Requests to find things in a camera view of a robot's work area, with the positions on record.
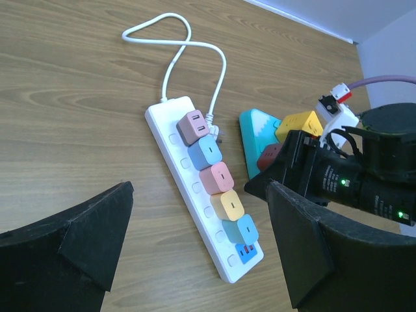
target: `yellow plug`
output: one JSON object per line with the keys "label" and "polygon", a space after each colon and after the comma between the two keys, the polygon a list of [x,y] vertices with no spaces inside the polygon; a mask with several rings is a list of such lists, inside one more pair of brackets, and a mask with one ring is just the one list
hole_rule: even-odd
{"label": "yellow plug", "polygon": [[279,142],[283,143],[286,140],[290,130],[303,130],[315,136],[320,136],[324,132],[318,116],[313,110],[286,116],[276,130]]}
{"label": "yellow plug", "polygon": [[237,221],[244,215],[244,207],[234,190],[212,195],[211,203],[221,220]]}

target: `pink charger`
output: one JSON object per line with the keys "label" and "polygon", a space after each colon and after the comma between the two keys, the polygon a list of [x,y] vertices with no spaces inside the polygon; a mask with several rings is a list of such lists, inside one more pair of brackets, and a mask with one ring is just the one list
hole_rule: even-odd
{"label": "pink charger", "polygon": [[209,134],[209,127],[200,110],[193,110],[177,123],[177,130],[186,146],[193,145],[201,137]]}
{"label": "pink charger", "polygon": [[234,180],[228,167],[222,161],[200,172],[200,179],[208,194],[224,193],[234,187]]}

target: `white power strip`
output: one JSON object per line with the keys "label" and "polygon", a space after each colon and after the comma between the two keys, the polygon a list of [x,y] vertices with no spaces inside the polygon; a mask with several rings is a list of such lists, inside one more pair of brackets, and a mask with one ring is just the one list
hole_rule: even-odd
{"label": "white power strip", "polygon": [[186,113],[194,110],[190,98],[181,97],[152,105],[145,117],[220,277],[228,283],[235,283],[258,264],[264,254],[259,243],[255,242],[252,246],[257,254],[243,264],[236,244],[228,240],[176,127]]}

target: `wood grain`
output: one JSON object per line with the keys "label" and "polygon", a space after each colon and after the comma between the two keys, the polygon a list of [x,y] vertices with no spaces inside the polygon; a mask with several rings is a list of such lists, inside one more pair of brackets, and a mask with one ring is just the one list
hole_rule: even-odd
{"label": "wood grain", "polygon": [[[215,122],[265,251],[235,285],[218,277],[144,120],[176,48],[120,38],[169,11],[189,19],[194,40],[218,45],[228,59]],[[241,0],[1,0],[0,17],[0,231],[132,181],[133,214],[102,311],[292,311],[266,204],[242,191],[237,120],[254,107],[278,118],[313,109],[335,84],[361,78],[355,47]],[[179,39],[185,30],[164,20],[140,35]],[[168,95],[189,95],[206,111],[219,69],[215,52],[187,48]],[[365,91],[350,105],[367,108]],[[386,220],[331,208],[397,231]]]}

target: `red plug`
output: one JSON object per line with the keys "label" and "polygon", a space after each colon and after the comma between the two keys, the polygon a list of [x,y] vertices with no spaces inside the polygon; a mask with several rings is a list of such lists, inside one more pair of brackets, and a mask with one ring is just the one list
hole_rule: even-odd
{"label": "red plug", "polygon": [[268,145],[265,150],[262,152],[259,160],[257,161],[257,167],[261,172],[265,171],[267,167],[273,163],[274,159],[278,156],[282,144],[275,143]]}
{"label": "red plug", "polygon": [[340,97],[338,99],[338,103],[344,103],[346,100],[348,100],[351,97],[352,97],[352,93],[349,92],[349,93],[345,94],[343,97]]}

